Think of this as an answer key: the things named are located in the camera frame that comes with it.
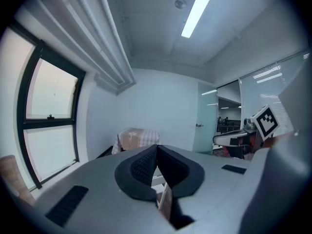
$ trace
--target glass door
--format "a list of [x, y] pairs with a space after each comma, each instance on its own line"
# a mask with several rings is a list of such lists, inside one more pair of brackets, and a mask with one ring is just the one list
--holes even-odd
[[218, 113], [217, 90], [205, 83], [198, 83], [197, 122], [193, 151], [211, 154]]

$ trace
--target window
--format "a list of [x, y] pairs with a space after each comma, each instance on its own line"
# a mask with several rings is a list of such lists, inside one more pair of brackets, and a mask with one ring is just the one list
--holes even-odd
[[292, 123], [278, 95], [296, 76], [308, 57], [309, 52], [301, 52], [241, 78], [242, 118], [250, 118], [262, 106], [269, 104], [280, 123], [274, 135], [292, 131]]
[[[18, 27], [18, 33], [30, 35]], [[42, 40], [34, 41], [36, 47], [19, 88], [17, 129], [28, 172], [41, 188], [42, 183], [79, 161], [76, 112], [85, 72]]]
[[7, 28], [0, 41], [0, 157], [14, 155], [28, 188], [34, 182], [21, 155], [16, 125], [20, 79], [35, 45]]

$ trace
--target black foam pad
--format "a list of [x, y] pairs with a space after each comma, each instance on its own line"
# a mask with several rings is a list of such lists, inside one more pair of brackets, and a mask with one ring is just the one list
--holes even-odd
[[174, 198], [192, 195], [205, 176], [204, 169], [196, 162], [164, 146], [153, 145], [116, 167], [116, 183], [131, 198], [155, 201], [156, 193], [151, 184], [156, 166]]

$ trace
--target white wall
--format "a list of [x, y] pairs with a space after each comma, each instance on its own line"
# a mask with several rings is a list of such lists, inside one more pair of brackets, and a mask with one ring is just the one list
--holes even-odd
[[228, 117], [232, 120], [241, 120], [241, 109], [240, 108], [228, 108], [228, 109], [219, 109], [219, 116], [222, 119]]
[[88, 159], [97, 158], [114, 144], [117, 136], [117, 97], [93, 86], [86, 118], [86, 147]]
[[118, 131], [157, 130], [162, 144], [192, 150], [200, 80], [148, 69], [133, 72], [137, 84], [117, 97]]
[[80, 163], [85, 163], [89, 161], [87, 152], [87, 113], [90, 94], [93, 91], [93, 87], [96, 85], [94, 77], [95, 73], [86, 73], [78, 100], [76, 135]]
[[216, 86], [261, 69], [308, 47], [297, 15], [282, 2], [268, 7], [213, 59]]
[[238, 81], [228, 84], [224, 87], [218, 88], [217, 90], [219, 97], [241, 103]]
[[28, 187], [34, 186], [22, 158], [18, 140], [16, 110], [20, 81], [33, 52], [33, 45], [10, 29], [0, 42], [0, 157], [14, 155]]

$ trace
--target smoke detector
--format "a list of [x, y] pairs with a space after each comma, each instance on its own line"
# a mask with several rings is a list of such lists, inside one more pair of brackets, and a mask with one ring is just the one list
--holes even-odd
[[175, 6], [178, 9], [182, 10], [182, 9], [184, 9], [186, 7], [186, 1], [185, 0], [176, 0], [175, 1]]

